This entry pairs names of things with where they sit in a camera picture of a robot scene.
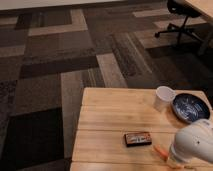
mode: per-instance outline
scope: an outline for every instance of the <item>small box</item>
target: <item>small box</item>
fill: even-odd
[[[127,147],[151,145],[152,138],[149,132],[128,133],[124,135]]]

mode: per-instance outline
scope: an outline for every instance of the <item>table leg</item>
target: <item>table leg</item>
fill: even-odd
[[[209,45],[209,42],[211,41],[211,39],[213,38],[213,27],[211,29],[211,31],[209,32],[209,34],[207,35],[207,37],[205,38],[203,44],[201,45],[199,51],[198,51],[198,55],[203,55],[206,48]]]

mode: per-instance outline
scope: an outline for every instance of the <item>wooden slat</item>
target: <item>wooden slat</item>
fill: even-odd
[[[176,93],[190,93],[203,99],[212,109],[206,95],[202,91],[176,90]],[[153,89],[116,89],[86,88],[82,101],[83,106],[131,106],[153,105],[155,90]]]
[[[165,165],[152,145],[126,148],[124,134],[116,131],[78,131],[74,146],[73,161],[121,164]],[[169,149],[174,134],[151,133],[153,144]],[[211,166],[193,159],[191,166]]]
[[[164,113],[146,104],[138,106],[83,106],[79,130],[170,132],[186,126],[168,108]]]
[[[78,163],[73,162],[72,171],[174,171],[168,166],[156,165],[140,165],[140,164],[110,164],[110,163]],[[178,171],[189,171],[189,169],[181,169]],[[212,168],[197,167],[190,171],[212,171]]]

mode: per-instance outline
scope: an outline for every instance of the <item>chair wheel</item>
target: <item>chair wheel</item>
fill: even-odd
[[[155,37],[159,38],[160,37],[160,33],[155,33]]]

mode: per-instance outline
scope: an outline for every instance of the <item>carpet tile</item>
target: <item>carpet tile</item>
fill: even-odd
[[[5,165],[22,169],[63,155],[61,108],[10,118],[2,157]]]

